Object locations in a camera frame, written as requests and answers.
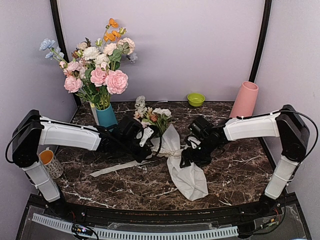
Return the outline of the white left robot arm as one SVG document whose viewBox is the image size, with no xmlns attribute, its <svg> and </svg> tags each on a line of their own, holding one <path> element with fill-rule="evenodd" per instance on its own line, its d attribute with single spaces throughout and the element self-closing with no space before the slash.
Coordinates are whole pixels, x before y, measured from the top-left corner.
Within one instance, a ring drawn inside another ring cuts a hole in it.
<svg viewBox="0 0 320 240">
<path fill-rule="evenodd" d="M 58 185 L 50 177 L 37 154 L 40 145 L 56 145 L 96 151 L 101 153 L 125 152 L 137 162 L 152 156 L 151 140 L 159 129 L 156 126 L 144 127 L 130 116 L 124 116 L 118 124 L 108 127 L 83 126 L 60 122 L 41 116 L 38 110 L 30 110 L 14 130 L 7 149 L 12 157 L 7 162 L 21 168 L 44 199 L 51 203 L 51 210 L 60 218 L 71 213 Z"/>
</svg>

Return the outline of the white paper bouquet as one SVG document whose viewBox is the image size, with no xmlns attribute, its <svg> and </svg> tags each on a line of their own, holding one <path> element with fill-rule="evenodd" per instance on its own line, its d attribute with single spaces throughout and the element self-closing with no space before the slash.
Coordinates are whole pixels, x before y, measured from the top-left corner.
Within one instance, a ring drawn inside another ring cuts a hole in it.
<svg viewBox="0 0 320 240">
<path fill-rule="evenodd" d="M 180 135 L 173 124 L 169 123 L 172 118 L 171 111 L 167 108 L 147 107 L 143 95 L 136 98 L 134 106 L 134 118 L 145 130 L 148 127 L 159 129 L 157 137 L 151 139 L 151 151 L 154 156 L 167 158 L 169 175 L 176 188 L 190 201 L 206 197 L 209 192 L 204 171 L 194 163 L 180 166 L 183 151 L 190 147 L 181 147 Z"/>
</svg>

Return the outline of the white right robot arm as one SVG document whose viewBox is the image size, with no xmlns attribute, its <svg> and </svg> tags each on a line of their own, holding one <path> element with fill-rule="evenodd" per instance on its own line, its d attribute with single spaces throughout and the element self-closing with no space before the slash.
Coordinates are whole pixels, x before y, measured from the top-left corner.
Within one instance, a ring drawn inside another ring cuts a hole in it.
<svg viewBox="0 0 320 240">
<path fill-rule="evenodd" d="M 188 147 L 181 153 L 179 166 L 186 168 L 192 163 L 207 165 L 216 148 L 233 141 L 258 138 L 273 143 L 277 151 L 271 150 L 270 154 L 279 159 L 275 161 L 274 172 L 264 189 L 265 198 L 255 205 L 255 213 L 266 217 L 275 208 L 273 200 L 281 195 L 312 151 L 309 147 L 310 130 L 304 122 L 307 118 L 290 104 L 273 112 L 229 117 L 216 124 L 198 116 L 188 127 L 191 135 L 185 139 Z"/>
</svg>

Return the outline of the cream printed ribbon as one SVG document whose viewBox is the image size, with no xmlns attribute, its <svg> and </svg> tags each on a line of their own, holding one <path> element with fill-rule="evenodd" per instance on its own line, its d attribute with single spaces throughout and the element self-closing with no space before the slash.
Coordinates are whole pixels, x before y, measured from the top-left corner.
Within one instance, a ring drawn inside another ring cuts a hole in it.
<svg viewBox="0 0 320 240">
<path fill-rule="evenodd" d="M 96 178 L 96 177 L 98 177 L 100 175 L 108 174 L 108 173 L 115 172 L 115 171 L 118 171 L 118 170 L 131 168 L 131 167 L 134 167 L 134 166 L 137 166 L 137 165 L 139 165 L 139 163 L 137 161 L 130 161 L 128 163 L 118 164 L 118 165 L 115 165 L 115 166 L 107 167 L 107 168 L 92 172 L 89 175 L 91 177 Z"/>
</svg>

